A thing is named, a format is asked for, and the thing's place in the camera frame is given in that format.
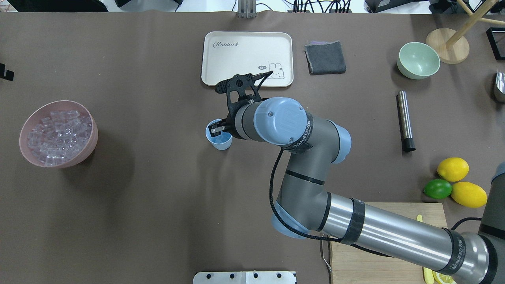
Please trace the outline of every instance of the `yellow lemon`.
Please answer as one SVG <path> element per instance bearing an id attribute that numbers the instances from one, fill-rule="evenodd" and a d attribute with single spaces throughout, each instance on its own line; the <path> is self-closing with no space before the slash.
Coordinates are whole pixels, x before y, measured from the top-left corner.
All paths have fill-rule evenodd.
<path id="1" fill-rule="evenodd" d="M 451 276 L 443 275 L 435 271 L 433 272 L 433 277 L 440 284 L 456 284 L 456 282 Z"/>
<path id="2" fill-rule="evenodd" d="M 470 208 L 479 208 L 487 202 L 486 191 L 482 187 L 467 181 L 453 184 L 450 196 L 454 201 Z"/>
<path id="3" fill-rule="evenodd" d="M 470 170 L 468 163 L 462 158 L 452 157 L 440 162 L 437 168 L 438 175 L 447 181 L 462 180 Z"/>

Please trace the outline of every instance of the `lemon slice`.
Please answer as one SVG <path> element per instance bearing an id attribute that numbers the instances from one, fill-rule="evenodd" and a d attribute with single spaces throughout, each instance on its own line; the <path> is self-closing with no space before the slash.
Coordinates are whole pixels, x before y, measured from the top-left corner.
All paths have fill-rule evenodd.
<path id="1" fill-rule="evenodd" d="M 433 272 L 433 277 L 440 284 L 456 284 L 451 276 L 440 274 L 438 272 Z"/>

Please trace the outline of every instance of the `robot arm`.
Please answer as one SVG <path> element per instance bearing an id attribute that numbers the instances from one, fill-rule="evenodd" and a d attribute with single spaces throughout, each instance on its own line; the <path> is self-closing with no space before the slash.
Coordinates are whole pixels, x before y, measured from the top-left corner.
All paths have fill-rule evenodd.
<path id="1" fill-rule="evenodd" d="M 236 138 L 268 142 L 291 152 L 275 204 L 288 226 L 273 216 L 276 229 L 295 238 L 299 232 L 323 231 L 341 243 L 452 275 L 457 283 L 502 282 L 505 222 L 501 217 L 505 209 L 500 202 L 505 200 L 505 174 L 493 181 L 479 234 L 459 234 L 328 193 L 324 183 L 330 165 L 349 153 L 349 133 L 307 112 L 293 99 L 261 99 L 254 81 L 268 75 L 235 75 L 219 83 L 216 91 L 228 94 L 229 114 L 209 130 L 213 135 L 226 131 Z M 254 94 L 245 94 L 248 87 Z M 231 103 L 231 91 L 239 93 L 236 103 Z"/>

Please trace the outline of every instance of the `wooden cutting board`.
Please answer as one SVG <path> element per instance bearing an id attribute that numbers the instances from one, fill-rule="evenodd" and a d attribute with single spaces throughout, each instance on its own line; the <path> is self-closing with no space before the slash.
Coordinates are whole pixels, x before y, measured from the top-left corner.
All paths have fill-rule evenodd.
<path id="1" fill-rule="evenodd" d="M 425 223 L 447 227 L 440 203 L 367 203 L 405 217 L 423 216 Z M 406 261 L 381 257 L 332 242 L 333 284 L 424 284 L 423 269 Z"/>

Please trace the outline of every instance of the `white metal plate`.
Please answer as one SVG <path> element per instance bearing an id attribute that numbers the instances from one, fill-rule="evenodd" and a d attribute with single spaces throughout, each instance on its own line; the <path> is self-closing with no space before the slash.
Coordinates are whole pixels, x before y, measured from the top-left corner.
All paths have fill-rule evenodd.
<path id="1" fill-rule="evenodd" d="M 292 271 L 199 272 L 193 284 L 296 284 Z"/>
<path id="2" fill-rule="evenodd" d="M 201 80 L 215 86 L 235 74 L 273 70 L 262 86 L 287 87 L 293 83 L 291 36 L 283 32 L 213 31 L 205 36 Z"/>

